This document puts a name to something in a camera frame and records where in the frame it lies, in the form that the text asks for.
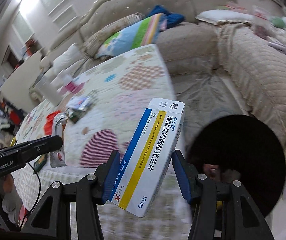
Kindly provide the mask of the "gloved left hand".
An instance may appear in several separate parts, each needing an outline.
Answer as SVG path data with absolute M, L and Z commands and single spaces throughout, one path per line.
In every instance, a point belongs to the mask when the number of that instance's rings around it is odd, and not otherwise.
M 1 193 L 3 194 L 3 200 L 1 202 L 2 209 L 8 215 L 9 221 L 12 224 L 18 225 L 22 199 L 17 193 L 13 176 L 8 174 L 1 178 L 0 185 L 2 185 Z

